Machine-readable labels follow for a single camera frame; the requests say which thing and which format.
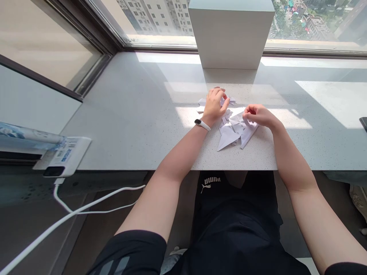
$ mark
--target white wristband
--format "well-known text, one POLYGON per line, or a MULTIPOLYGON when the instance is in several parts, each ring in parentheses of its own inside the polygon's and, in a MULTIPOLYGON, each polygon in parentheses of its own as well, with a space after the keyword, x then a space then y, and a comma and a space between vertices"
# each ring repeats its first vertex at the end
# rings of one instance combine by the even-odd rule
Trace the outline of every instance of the white wristband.
POLYGON ((203 122, 202 120, 195 120, 195 124, 203 127, 208 132, 210 131, 210 127, 206 125, 205 122, 203 122))

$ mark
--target person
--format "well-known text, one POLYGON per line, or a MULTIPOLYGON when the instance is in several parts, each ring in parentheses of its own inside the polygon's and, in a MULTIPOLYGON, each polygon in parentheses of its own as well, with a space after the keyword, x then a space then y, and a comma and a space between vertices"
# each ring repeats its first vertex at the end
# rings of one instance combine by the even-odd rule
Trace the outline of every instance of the person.
MULTIPOLYGON (((201 120, 212 127, 228 104, 225 89, 211 89, 201 120)), ((247 106, 243 118, 273 134, 278 170, 319 273, 367 274, 366 250, 324 199, 283 124, 260 104, 247 106)), ((181 182, 207 133, 195 125, 163 159, 89 275, 160 274, 181 182)), ((310 274, 284 251, 281 224, 272 171, 249 171, 242 189, 229 185, 223 172, 200 172, 192 244, 166 274, 310 274)))

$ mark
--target desk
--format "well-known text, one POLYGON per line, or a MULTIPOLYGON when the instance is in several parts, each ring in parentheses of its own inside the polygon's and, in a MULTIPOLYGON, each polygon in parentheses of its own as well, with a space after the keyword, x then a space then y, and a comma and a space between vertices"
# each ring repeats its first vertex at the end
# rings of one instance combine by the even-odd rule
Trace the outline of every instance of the desk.
MULTIPOLYGON (((197 101, 220 86, 237 99, 234 112, 269 108, 312 170, 366 170, 366 76, 363 60, 263 57, 258 70, 222 70, 203 69, 195 54, 119 53, 61 134, 92 138, 81 170, 155 170, 200 117, 197 101)), ((193 170, 277 169, 269 129, 217 152, 219 123, 193 170)))

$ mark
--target charger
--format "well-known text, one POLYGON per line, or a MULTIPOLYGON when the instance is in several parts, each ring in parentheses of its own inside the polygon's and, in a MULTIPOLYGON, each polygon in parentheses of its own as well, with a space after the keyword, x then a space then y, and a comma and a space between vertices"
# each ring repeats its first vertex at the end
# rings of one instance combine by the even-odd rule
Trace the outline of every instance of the charger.
POLYGON ((43 173, 48 178, 66 178, 75 173, 92 139, 67 137, 43 173))

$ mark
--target left hand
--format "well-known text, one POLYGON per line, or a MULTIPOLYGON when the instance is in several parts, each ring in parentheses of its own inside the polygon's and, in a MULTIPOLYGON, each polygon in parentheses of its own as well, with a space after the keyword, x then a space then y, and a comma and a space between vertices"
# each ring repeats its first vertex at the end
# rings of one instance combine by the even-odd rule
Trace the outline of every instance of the left hand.
POLYGON ((206 104, 201 120, 210 128, 220 118, 223 117, 229 105, 229 97, 224 93, 226 90, 220 87, 210 89, 206 96, 206 104), (221 99, 224 98, 224 104, 221 106, 221 99))

